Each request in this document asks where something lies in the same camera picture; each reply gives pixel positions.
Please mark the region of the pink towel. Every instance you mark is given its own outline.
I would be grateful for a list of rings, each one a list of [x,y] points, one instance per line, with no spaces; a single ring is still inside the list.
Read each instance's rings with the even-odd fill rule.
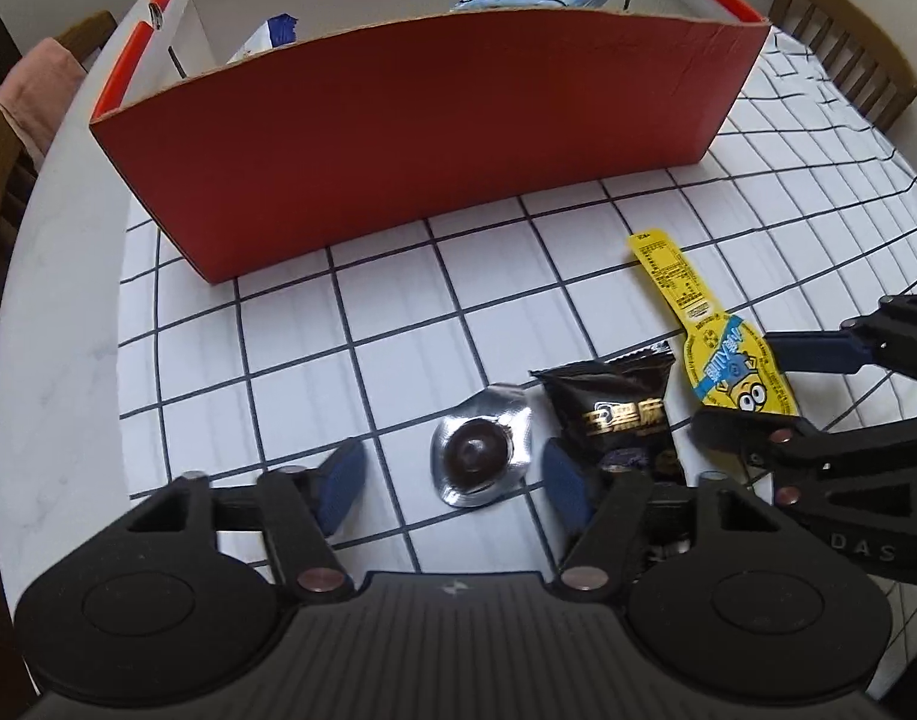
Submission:
[[[47,37],[11,68],[0,85],[0,112],[35,169],[42,169],[86,70],[54,37]]]

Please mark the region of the yellow minion jelly pouch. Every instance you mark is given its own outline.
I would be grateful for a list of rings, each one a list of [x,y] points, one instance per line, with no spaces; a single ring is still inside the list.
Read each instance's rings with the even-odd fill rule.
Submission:
[[[685,330],[683,367],[701,405],[799,414],[765,339],[722,305],[664,231],[636,232],[630,249]]]

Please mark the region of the red and white cardboard box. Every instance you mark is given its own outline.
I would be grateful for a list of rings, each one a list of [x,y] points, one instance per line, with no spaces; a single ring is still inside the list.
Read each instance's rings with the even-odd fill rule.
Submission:
[[[205,0],[151,0],[89,128],[212,283],[426,216],[705,156],[768,36],[685,15],[495,8],[227,60]]]

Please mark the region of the wooden chair with towel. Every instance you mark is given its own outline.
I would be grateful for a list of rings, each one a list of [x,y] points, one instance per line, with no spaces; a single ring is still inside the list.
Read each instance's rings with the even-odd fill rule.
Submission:
[[[0,85],[0,255],[9,259],[45,156],[86,80],[86,60],[117,29],[96,11],[60,36],[45,37]]]

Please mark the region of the silver foil chocolate cup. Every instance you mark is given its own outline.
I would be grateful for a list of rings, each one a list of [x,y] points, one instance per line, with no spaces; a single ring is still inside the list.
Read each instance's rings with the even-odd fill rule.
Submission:
[[[484,387],[440,418],[429,445],[434,489],[452,509],[479,509],[509,494],[532,463],[532,416],[525,390]]]

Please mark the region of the black sesame snack packet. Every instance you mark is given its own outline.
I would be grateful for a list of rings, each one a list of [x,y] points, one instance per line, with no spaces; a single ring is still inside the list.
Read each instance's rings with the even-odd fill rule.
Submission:
[[[532,372],[580,461],[685,483],[665,410],[675,355],[662,341],[613,361],[569,362]]]

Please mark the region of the white blue biscuit packet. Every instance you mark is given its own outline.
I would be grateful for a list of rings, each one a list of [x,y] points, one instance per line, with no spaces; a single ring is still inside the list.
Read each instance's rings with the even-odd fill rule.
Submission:
[[[260,26],[247,37],[247,41],[229,57],[227,65],[296,43],[296,26],[298,26],[298,20],[289,13],[280,13],[280,15],[271,16],[268,20],[262,21]]]

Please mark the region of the white black grid tablecloth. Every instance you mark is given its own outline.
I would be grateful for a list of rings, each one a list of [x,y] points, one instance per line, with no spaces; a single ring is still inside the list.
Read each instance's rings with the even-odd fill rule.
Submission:
[[[628,247],[662,229],[727,309],[818,330],[917,291],[917,174],[774,34],[698,164],[473,206],[221,284],[143,211],[125,234],[118,410],[128,494],[187,472],[247,484],[359,437],[364,494],[333,543],[351,574],[550,572],[566,550],[530,472],[450,509],[429,473],[437,420],[490,383],[614,358],[682,330]]]

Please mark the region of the wooden chair right side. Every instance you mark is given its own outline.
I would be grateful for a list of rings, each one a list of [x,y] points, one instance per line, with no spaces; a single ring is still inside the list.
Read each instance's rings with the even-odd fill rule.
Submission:
[[[810,49],[833,85],[880,132],[917,98],[908,57],[851,0],[772,0],[769,20]]]

